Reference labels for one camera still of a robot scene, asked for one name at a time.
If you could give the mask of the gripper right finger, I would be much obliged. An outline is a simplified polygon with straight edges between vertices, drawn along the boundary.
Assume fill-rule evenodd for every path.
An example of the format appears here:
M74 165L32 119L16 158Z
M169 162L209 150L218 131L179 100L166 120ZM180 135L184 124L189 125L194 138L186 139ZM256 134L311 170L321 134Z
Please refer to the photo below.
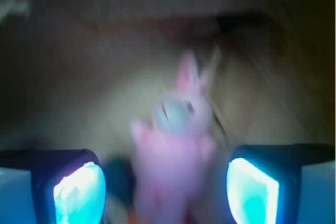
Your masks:
M335 223L335 147L240 145L227 199L236 223Z

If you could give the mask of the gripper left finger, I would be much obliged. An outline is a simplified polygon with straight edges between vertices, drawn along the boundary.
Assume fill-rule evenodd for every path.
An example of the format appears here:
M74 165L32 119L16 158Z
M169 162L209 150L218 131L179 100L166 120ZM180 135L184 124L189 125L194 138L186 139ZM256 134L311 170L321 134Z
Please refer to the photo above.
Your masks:
M106 194L91 150L1 151L1 223L101 223Z

